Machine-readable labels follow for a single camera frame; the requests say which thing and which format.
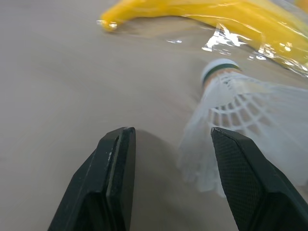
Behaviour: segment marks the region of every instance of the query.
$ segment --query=gray surface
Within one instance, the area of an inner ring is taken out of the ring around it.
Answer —
[[[196,192],[175,168],[203,60],[215,56],[105,34],[95,21],[107,6],[0,2],[0,230],[46,230],[73,173],[122,126],[141,130],[132,231],[236,230],[226,200]]]

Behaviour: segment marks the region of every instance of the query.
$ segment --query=white shuttlecock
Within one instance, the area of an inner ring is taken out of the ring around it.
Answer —
[[[230,60],[218,60],[205,68],[203,76],[221,63],[237,67]],[[184,180],[198,190],[215,189],[224,196],[212,127],[250,137],[293,184],[307,184],[308,90],[262,82],[230,69],[220,69],[210,80],[184,130],[178,167]]]

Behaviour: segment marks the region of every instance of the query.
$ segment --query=yellow plastic toy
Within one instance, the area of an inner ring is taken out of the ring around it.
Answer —
[[[101,22],[106,31],[113,31],[136,17],[160,16],[224,25],[278,63],[307,71],[307,25],[268,0],[122,0],[101,15]]]

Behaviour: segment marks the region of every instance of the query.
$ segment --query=clear plastic bag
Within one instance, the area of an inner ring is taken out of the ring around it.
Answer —
[[[308,17],[283,0],[122,0],[101,15],[106,31],[159,38],[179,46],[233,55],[247,45],[250,59],[271,59],[308,76]],[[134,20],[134,18],[153,18]],[[194,19],[170,18],[182,16]],[[202,37],[212,30],[208,39]]]

